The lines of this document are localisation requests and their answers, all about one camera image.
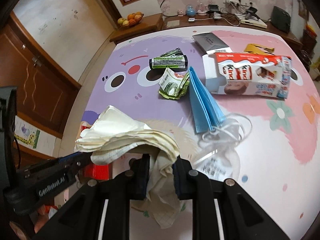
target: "white cloth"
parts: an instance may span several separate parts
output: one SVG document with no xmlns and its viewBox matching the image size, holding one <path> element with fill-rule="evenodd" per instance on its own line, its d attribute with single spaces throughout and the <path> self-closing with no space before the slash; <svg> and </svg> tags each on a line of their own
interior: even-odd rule
<svg viewBox="0 0 320 240">
<path fill-rule="evenodd" d="M 171 136 L 131 119 L 114 106 L 108 106 L 92 127 L 83 130 L 80 136 L 76 149 L 93 152 L 91 160 L 97 165 L 109 164 L 139 145 L 159 148 L 158 154 L 150 154 L 147 198 L 132 201 L 132 205 L 138 210 L 147 210 L 161 228 L 173 224 L 180 212 L 172 174 L 172 164 L 177 160 L 179 148 Z"/>
</svg>

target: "wall socket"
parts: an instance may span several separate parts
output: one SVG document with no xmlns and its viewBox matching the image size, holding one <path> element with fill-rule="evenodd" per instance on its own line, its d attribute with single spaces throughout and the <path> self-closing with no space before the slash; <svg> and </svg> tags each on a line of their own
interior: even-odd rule
<svg viewBox="0 0 320 240">
<path fill-rule="evenodd" d="M 249 8 L 250 6 L 257 8 L 257 7 L 256 7 L 256 4 L 255 4 L 254 2 L 253 2 L 252 5 L 251 5 L 251 4 L 250 4 L 251 1 L 249 1 L 249 0 L 240 0 L 240 1 L 241 1 L 241 2 L 239 2 L 239 0 L 224 0 L 224 3 L 229 3 L 229 2 L 231 2 L 231 3 L 233 3 L 234 5 L 237 5 L 237 3 L 238 3 L 238 4 L 242 4 L 242 5 L 248 6 L 247 8 Z"/>
</svg>

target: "black speaker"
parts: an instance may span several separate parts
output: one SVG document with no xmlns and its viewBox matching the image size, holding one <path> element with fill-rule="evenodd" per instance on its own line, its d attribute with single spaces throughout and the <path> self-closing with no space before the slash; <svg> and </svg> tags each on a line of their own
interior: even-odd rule
<svg viewBox="0 0 320 240">
<path fill-rule="evenodd" d="M 278 30 L 288 33 L 290 31 L 290 23 L 290 15 L 285 10 L 274 6 L 271 15 L 271 24 Z"/>
</svg>

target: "fruit bowl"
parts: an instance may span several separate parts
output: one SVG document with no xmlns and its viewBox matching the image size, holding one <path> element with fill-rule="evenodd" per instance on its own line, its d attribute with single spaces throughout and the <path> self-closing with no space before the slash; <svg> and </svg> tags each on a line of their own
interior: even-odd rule
<svg viewBox="0 0 320 240">
<path fill-rule="evenodd" d="M 135 26 L 135 25 L 138 24 L 138 23 L 142 20 L 142 18 L 143 18 L 143 14 L 140 14 L 140 15 L 141 15 L 141 17 L 140 17 L 139 19 L 137 19 L 137 20 L 135 20 L 135 19 L 129 20 L 129 23 L 128 23 L 128 24 L 126 24 L 126 25 L 121 25 L 120 27 L 121 27 L 121 28 L 129 28 L 129 27 Z"/>
</svg>

